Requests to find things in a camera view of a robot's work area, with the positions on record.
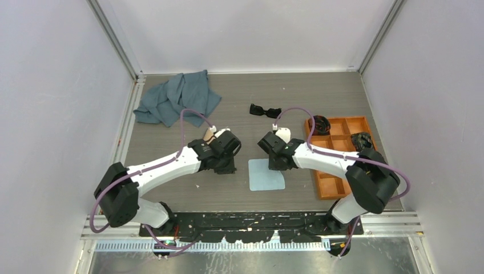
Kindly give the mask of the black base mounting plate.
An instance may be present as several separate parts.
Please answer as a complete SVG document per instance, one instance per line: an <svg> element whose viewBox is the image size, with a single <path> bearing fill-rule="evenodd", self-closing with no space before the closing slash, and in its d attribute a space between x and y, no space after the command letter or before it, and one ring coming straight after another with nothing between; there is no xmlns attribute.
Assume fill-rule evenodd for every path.
<svg viewBox="0 0 484 274"><path fill-rule="evenodd" d="M183 242L315 243L323 236L345 237L363 233L361 222L337 225L325 212L176 212L168 225L154 228L154 235L174 237Z"/></svg>

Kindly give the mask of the black sunglasses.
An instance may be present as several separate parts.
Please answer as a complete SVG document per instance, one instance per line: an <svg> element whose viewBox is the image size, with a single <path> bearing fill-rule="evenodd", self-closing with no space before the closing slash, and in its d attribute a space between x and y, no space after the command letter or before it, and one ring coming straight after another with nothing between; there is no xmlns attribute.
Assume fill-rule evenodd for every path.
<svg viewBox="0 0 484 274"><path fill-rule="evenodd" d="M269 108L265 110L263 107L251 103L249 113L256 116L267 116L271 119L276 119L281 113L281 108Z"/></svg>

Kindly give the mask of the camouflage rolled belt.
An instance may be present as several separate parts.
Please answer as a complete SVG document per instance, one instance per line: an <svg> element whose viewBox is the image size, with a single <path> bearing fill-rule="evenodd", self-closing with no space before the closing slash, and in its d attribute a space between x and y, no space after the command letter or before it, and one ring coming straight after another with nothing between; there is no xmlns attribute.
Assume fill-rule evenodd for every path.
<svg viewBox="0 0 484 274"><path fill-rule="evenodd" d="M351 134L350 138L355 150L358 152L365 149L375 149L372 136L368 132L358 132L355 134Z"/></svg>

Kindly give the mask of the patterned glasses case tan lining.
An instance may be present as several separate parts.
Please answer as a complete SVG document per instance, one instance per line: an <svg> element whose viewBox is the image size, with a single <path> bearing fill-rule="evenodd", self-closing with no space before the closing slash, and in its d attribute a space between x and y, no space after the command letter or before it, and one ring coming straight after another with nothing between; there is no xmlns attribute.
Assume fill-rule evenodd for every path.
<svg viewBox="0 0 484 274"><path fill-rule="evenodd" d="M212 142L215 138L215 133L212 132L209 128L207 129L207 131L205 132L204 134L204 137L203 137L203 140L207 143L207 144L210 144L210 142Z"/></svg>

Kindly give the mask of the orange compartment tray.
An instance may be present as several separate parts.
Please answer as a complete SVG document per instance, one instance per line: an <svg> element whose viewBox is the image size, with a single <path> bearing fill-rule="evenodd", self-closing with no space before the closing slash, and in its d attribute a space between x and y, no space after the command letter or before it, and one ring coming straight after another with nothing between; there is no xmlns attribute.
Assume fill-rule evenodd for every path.
<svg viewBox="0 0 484 274"><path fill-rule="evenodd" d="M336 117L327 118L331 123L330 135L311 136L310 142L318 147L333 150L356 152L351 134L358 132L368 132L373 134L369 127L367 118L364 116ZM346 180L322 171L314 171L317 195L321 200L339 199L351 193L351 189Z"/></svg>

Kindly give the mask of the brown black rolled belt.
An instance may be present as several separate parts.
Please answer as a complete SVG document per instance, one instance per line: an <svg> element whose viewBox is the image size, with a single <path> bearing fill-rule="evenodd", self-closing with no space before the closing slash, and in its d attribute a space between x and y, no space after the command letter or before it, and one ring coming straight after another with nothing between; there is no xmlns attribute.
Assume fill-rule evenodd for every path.
<svg viewBox="0 0 484 274"><path fill-rule="evenodd" d="M308 127L312 136L330 135L331 123L324 116L314 115L313 118L308 119Z"/></svg>

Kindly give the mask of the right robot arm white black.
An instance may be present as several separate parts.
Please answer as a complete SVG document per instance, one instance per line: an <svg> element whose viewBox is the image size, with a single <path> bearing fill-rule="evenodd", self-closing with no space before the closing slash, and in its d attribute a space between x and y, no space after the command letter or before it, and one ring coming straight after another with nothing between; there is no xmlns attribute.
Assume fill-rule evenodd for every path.
<svg viewBox="0 0 484 274"><path fill-rule="evenodd" d="M270 170L310 169L348 182L351 193L338 199L325 217L326 228L336 235L364 213L382 213L400 185L395 170L375 150L337 151L301 139L284 140L274 131L257 144L268 155Z"/></svg>

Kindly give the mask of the crumpled grey-blue cloth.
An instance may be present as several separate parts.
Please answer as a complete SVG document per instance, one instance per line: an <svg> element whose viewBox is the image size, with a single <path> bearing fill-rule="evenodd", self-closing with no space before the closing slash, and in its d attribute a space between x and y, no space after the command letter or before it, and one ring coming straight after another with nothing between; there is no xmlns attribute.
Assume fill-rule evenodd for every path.
<svg viewBox="0 0 484 274"><path fill-rule="evenodd" d="M150 87L142 95L139 107L134 110L135 120L171 127L179 120L183 109L189 108L208 117L220 102L221 96L209 86L206 70L180 73Z"/></svg>

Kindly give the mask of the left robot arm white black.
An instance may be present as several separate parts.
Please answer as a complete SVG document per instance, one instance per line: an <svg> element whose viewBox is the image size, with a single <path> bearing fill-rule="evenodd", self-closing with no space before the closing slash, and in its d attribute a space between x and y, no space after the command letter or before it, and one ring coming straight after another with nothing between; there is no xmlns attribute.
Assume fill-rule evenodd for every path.
<svg viewBox="0 0 484 274"><path fill-rule="evenodd" d="M195 139L180 151L137 166L125 167L121 162L109 166L94 191L94 208L106 217L106 228L118 228L136 222L169 236L176 217L165 202L150 202L143 196L152 189L181 176L213 170L219 175L236 171L235 156L241 141L223 129L207 140Z"/></svg>

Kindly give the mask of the light blue cleaning cloth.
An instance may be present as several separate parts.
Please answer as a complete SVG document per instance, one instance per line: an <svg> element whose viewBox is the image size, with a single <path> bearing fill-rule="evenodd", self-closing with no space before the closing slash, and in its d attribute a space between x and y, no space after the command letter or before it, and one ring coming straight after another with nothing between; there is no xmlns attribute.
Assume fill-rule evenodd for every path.
<svg viewBox="0 0 484 274"><path fill-rule="evenodd" d="M251 191L284 190L285 179L280 171L269 169L269 159L248 161L249 189Z"/></svg>

